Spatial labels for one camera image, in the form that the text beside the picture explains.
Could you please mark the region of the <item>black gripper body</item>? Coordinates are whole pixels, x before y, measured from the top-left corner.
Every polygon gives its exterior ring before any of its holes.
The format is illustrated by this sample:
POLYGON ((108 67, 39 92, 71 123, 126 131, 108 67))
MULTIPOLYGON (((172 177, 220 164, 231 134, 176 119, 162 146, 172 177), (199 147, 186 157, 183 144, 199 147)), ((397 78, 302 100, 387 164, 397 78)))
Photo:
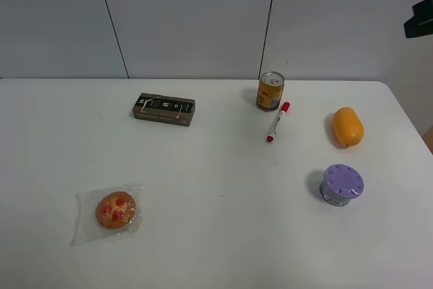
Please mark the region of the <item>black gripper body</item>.
POLYGON ((423 0, 412 6, 413 16, 404 23, 407 39, 433 35, 433 0, 423 0))

